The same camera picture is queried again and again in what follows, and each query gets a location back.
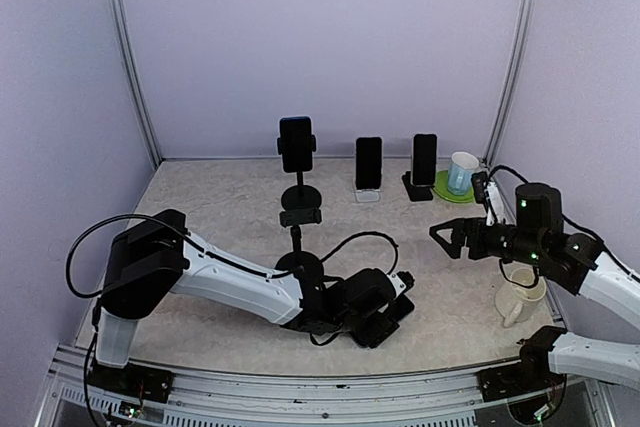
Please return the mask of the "black round-base stand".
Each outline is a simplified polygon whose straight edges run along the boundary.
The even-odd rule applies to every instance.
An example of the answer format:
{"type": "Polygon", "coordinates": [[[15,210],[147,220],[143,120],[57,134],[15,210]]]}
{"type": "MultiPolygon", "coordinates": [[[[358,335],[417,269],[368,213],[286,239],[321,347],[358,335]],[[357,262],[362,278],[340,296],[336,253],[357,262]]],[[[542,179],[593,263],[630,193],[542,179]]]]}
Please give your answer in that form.
{"type": "Polygon", "coordinates": [[[312,132],[311,118],[307,116],[285,117],[279,121],[277,152],[282,157],[285,173],[296,175],[296,185],[289,187],[281,197],[285,210],[319,208],[320,192],[304,183],[303,174],[313,168],[313,153],[317,149],[312,132]]]}
{"type": "Polygon", "coordinates": [[[317,207],[284,210],[279,214],[282,227],[289,228],[292,251],[282,256],[275,269],[291,273],[296,278],[310,277],[321,278],[324,275],[324,267],[320,259],[302,248],[301,226],[306,224],[320,224],[321,211],[317,207]]]}

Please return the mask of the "white folding phone stand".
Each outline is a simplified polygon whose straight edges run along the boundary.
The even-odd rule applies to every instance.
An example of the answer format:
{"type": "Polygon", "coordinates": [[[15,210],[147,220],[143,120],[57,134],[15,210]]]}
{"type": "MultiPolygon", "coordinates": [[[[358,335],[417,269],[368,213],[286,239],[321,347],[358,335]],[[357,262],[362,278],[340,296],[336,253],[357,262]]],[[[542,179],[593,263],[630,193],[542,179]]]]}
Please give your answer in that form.
{"type": "Polygon", "coordinates": [[[379,189],[356,189],[355,199],[358,203],[379,202],[381,194],[379,189]]]}

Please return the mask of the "blue phone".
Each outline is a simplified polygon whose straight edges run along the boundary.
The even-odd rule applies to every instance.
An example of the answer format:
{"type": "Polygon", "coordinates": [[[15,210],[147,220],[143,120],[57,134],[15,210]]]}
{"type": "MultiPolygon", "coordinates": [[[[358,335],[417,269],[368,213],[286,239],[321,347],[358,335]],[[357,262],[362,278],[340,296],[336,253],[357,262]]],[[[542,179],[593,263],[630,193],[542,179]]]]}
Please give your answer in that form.
{"type": "Polygon", "coordinates": [[[315,136],[311,119],[306,116],[286,117],[279,121],[278,154],[286,173],[308,172],[313,166],[315,136]]]}

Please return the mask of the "teal phone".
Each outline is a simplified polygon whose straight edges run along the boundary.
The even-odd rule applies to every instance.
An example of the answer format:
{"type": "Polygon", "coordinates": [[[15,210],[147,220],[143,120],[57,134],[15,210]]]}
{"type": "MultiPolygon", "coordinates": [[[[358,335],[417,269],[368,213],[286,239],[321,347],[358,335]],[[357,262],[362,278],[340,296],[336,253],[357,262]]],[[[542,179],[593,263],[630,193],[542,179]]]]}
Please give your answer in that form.
{"type": "Polygon", "coordinates": [[[400,323],[405,317],[411,314],[414,309],[414,303],[406,295],[400,295],[388,307],[387,311],[394,321],[400,323]]]}

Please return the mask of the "black folding phone stand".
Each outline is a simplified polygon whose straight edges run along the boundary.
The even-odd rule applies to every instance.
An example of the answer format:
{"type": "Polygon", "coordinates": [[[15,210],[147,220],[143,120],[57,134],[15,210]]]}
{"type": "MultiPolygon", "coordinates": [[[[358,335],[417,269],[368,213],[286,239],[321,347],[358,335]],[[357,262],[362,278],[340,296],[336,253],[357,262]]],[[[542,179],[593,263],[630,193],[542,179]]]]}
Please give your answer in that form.
{"type": "Polygon", "coordinates": [[[428,202],[433,200],[433,192],[430,186],[414,186],[411,183],[411,172],[406,171],[401,180],[411,202],[428,202]]]}

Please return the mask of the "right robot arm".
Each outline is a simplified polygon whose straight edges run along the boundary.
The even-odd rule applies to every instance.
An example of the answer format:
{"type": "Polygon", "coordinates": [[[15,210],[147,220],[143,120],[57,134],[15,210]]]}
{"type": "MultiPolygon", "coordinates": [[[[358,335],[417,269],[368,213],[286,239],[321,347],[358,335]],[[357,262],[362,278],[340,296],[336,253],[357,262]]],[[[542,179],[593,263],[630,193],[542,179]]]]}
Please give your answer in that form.
{"type": "MultiPolygon", "coordinates": [[[[639,275],[619,263],[604,241],[585,230],[568,234],[561,193],[544,183],[516,187],[516,221],[456,218],[429,230],[452,259],[495,257],[532,267],[539,278],[600,304],[633,326],[639,324],[639,275]]],[[[480,372],[484,397],[530,392],[578,375],[631,389],[639,387],[639,347],[578,336],[544,326],[521,343],[519,360],[480,372]]]]}

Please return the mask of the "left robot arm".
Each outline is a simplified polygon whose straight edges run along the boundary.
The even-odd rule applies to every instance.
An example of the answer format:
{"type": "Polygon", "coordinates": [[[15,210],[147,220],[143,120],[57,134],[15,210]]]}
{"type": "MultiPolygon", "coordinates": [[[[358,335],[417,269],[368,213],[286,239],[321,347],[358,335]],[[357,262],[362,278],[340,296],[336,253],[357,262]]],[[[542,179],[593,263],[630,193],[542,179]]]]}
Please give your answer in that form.
{"type": "Polygon", "coordinates": [[[114,238],[103,286],[91,295],[95,359],[102,377],[121,392],[140,381],[129,361],[138,323],[169,293],[252,313],[308,334],[315,346],[346,333],[357,345],[376,348],[414,309],[406,295],[414,285],[408,272],[365,268],[346,279],[325,274],[322,259],[301,247],[300,227],[320,222],[317,208],[281,213],[293,250],[273,268],[206,243],[177,210],[134,218],[137,225],[114,238]]]}

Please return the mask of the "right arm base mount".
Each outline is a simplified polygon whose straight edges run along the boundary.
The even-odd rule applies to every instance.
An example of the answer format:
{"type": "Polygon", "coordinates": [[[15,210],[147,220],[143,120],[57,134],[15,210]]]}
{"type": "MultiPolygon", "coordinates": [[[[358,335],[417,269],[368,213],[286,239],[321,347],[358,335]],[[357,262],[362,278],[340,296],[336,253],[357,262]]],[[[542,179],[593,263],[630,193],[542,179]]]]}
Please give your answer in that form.
{"type": "Polygon", "coordinates": [[[565,374],[551,371],[549,354],[554,342],[566,333],[566,328],[543,326],[519,342],[516,363],[479,371],[476,377],[483,401],[507,399],[564,383],[565,374]]]}

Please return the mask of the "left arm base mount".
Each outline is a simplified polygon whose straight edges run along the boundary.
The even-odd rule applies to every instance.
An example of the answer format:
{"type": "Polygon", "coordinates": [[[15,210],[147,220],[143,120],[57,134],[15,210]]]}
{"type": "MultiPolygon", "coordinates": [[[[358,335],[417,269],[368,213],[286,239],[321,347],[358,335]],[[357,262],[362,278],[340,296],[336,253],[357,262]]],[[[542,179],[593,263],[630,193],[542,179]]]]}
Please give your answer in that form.
{"type": "Polygon", "coordinates": [[[88,384],[108,392],[142,401],[165,404],[173,386],[174,374],[169,370],[129,363],[124,368],[94,363],[88,373],[88,384]]]}

